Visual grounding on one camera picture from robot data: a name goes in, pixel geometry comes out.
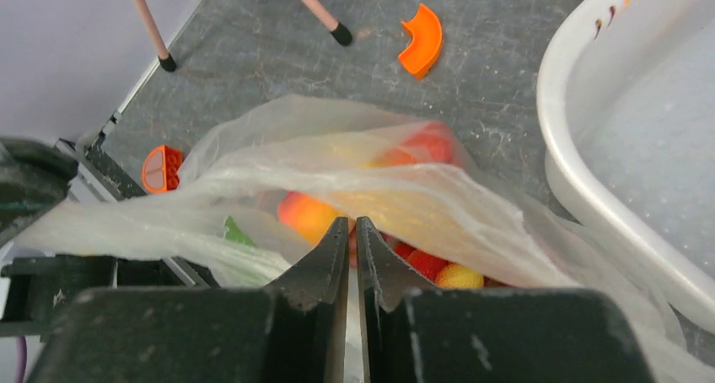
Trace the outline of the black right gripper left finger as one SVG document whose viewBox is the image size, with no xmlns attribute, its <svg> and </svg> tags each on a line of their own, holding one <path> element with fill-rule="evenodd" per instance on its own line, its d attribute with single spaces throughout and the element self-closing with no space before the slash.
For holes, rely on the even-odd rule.
<svg viewBox="0 0 715 383">
<path fill-rule="evenodd" d="M 32 382 L 341 382 L 348 221 L 260 289 L 82 292 L 53 322 Z"/>
</svg>

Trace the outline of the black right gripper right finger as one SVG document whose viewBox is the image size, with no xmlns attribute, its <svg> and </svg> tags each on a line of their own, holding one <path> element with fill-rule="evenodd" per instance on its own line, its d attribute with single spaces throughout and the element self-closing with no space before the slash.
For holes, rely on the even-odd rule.
<svg viewBox="0 0 715 383">
<path fill-rule="evenodd" d="M 356 224 L 368 382 L 651 382 L 625 316 L 588 289 L 439 289 Z"/>
</svg>

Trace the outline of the translucent plastic bag with fruits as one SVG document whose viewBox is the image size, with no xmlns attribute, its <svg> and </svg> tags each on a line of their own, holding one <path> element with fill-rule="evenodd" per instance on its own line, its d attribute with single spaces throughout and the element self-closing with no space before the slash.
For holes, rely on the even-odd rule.
<svg viewBox="0 0 715 383">
<path fill-rule="evenodd" d="M 442 122 L 283 96 L 209 130 L 178 176 L 174 191 L 117 202 L 110 219 L 164 240 L 221 286 L 266 285 L 314 248 L 277 216 L 284 197 L 301 192 L 503 283 L 608 294 L 658 381 L 714 379 L 713 367 L 687 352 L 654 281 L 605 237 L 478 170 Z"/>
</svg>

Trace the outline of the red yellow fruit bunch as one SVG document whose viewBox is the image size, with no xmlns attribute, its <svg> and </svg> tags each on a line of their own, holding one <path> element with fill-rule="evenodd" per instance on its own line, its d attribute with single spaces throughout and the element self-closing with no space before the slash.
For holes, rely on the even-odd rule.
<svg viewBox="0 0 715 383">
<path fill-rule="evenodd" d="M 482 289 L 508 286 L 474 272 L 459 263 L 427 254 L 401 241 L 393 244 L 392 249 L 423 277 L 442 289 Z"/>
</svg>

